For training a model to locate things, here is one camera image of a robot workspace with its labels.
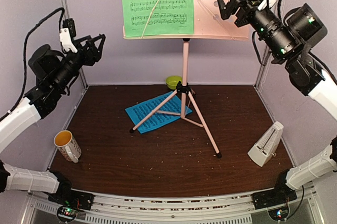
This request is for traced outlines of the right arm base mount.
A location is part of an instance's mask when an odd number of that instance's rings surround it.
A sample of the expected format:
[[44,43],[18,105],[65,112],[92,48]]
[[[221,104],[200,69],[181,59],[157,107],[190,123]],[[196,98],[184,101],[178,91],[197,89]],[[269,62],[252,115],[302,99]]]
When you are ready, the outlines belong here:
[[253,204],[256,210],[286,204],[297,199],[293,190],[266,190],[252,194]]

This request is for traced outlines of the green sheet music paper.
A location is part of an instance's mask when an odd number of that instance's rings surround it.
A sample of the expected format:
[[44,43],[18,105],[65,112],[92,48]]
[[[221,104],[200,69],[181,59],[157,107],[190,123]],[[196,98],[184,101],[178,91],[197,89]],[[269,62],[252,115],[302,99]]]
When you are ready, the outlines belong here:
[[194,0],[122,0],[126,38],[194,33]]

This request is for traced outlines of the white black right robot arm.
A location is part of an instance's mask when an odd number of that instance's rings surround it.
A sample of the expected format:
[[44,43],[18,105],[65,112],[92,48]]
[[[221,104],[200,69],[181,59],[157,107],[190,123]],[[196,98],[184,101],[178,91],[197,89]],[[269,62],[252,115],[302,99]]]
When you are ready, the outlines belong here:
[[271,11],[272,0],[217,0],[221,19],[235,15],[235,25],[251,25],[252,37],[266,43],[273,64],[285,64],[291,84],[336,118],[336,77],[311,50],[328,33],[307,4],[284,18]]

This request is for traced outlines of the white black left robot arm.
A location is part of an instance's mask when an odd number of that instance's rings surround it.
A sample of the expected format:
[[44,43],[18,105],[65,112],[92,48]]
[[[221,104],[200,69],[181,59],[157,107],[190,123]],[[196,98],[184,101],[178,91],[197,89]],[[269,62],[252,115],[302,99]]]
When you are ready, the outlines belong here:
[[[76,39],[75,23],[71,18],[58,21],[60,51],[44,44],[27,58],[28,38],[57,13],[64,15],[65,9],[60,7],[52,11],[26,35],[23,64],[25,70],[31,69],[34,73],[36,85],[29,91],[23,88],[14,106],[1,117],[1,150],[31,125],[47,117],[63,95],[70,95],[70,87],[83,66],[93,66],[102,58],[106,36],[88,35]],[[64,205],[71,205],[76,199],[71,182],[59,172],[23,169],[1,162],[1,192],[9,190],[43,192]]]

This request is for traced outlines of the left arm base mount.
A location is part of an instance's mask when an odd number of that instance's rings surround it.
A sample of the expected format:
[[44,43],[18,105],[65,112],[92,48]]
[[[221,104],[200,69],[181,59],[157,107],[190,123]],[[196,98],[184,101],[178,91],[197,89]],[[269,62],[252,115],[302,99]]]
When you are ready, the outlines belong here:
[[88,192],[76,190],[57,191],[56,193],[45,193],[48,195],[48,200],[58,203],[59,205],[67,206],[79,210],[91,210],[94,195]]

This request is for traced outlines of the pink music stand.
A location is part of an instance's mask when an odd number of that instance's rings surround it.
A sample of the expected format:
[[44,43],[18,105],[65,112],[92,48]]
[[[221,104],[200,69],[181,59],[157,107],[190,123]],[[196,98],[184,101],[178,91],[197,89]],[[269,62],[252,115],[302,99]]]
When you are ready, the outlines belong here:
[[[179,34],[179,35],[155,35],[145,37],[126,38],[124,27],[123,33],[125,39],[169,39],[180,38],[183,41],[183,70],[182,82],[179,82],[176,90],[164,99],[157,107],[155,107],[145,118],[137,125],[132,127],[133,131],[137,131],[139,126],[147,121],[155,113],[163,113],[169,115],[180,116],[181,119],[186,119],[186,114],[189,105],[192,105],[195,111],[199,111],[197,103],[193,97],[192,89],[188,84],[188,63],[189,63],[189,44],[191,39],[221,39],[232,41],[245,41],[248,39],[249,29],[246,27],[238,28],[234,25],[234,19],[229,18],[223,21],[218,11],[216,0],[194,0],[194,33]],[[177,95],[181,99],[181,112],[173,113],[161,111],[164,106],[173,96]]]

